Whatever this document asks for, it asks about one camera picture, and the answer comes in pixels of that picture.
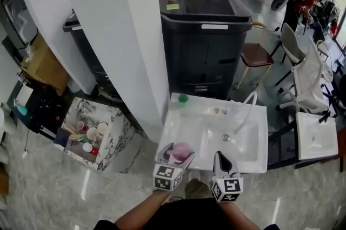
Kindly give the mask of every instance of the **large black printer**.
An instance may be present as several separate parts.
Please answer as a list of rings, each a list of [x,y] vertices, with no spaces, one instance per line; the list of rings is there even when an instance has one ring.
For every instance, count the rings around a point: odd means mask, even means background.
[[[159,0],[170,92],[227,99],[250,11],[240,0]]]

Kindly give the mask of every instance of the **yellow label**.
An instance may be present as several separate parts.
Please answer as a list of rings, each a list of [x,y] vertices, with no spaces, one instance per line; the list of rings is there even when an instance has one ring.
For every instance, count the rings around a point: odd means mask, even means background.
[[[179,9],[179,4],[167,4],[167,10]]]

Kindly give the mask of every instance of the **white cube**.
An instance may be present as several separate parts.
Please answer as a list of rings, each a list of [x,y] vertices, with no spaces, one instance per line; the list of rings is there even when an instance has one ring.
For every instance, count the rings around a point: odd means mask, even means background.
[[[217,202],[235,201],[243,192],[243,178],[218,178],[211,191]]]
[[[183,178],[183,169],[156,164],[153,173],[154,188],[173,191]]]

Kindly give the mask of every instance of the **drain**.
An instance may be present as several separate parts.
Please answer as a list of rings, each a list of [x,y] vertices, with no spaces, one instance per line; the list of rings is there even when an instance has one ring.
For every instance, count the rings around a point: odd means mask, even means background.
[[[222,135],[222,140],[223,140],[223,141],[229,141],[230,139],[231,139],[231,138],[229,137],[228,134]]]

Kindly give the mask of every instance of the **open box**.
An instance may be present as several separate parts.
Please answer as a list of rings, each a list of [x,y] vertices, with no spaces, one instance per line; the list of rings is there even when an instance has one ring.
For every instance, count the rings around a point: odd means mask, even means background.
[[[107,128],[104,132],[101,144],[99,145],[97,155],[84,151],[82,149],[82,141],[72,142],[69,139],[66,147],[59,144],[55,144],[55,146],[95,170],[104,170],[116,153],[119,137],[124,131],[125,116],[120,109],[115,107],[86,100],[84,103],[81,98],[76,97],[74,99],[63,125],[72,125],[76,127],[78,121],[83,121],[84,125],[88,124],[95,126],[97,126],[99,122],[106,123]]]

